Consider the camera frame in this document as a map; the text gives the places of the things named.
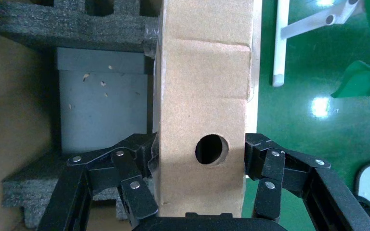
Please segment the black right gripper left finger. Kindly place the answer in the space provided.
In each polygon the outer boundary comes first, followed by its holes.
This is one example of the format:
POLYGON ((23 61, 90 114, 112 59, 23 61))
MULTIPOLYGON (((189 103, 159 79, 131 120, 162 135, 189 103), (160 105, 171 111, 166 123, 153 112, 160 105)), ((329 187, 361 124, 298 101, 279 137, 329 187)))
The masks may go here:
POLYGON ((117 188, 132 230, 154 218, 158 205, 136 164, 141 147, 134 138, 68 159, 37 229, 86 230, 95 192, 108 188, 117 188))

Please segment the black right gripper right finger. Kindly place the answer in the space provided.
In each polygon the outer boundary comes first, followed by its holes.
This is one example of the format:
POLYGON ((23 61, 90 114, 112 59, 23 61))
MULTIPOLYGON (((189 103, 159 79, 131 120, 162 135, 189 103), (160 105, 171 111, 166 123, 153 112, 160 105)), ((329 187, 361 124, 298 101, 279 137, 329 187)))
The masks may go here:
POLYGON ((259 182, 253 218, 278 223, 285 189, 302 199, 317 231, 370 231, 370 216, 328 161, 247 133, 244 162, 246 175, 259 182))

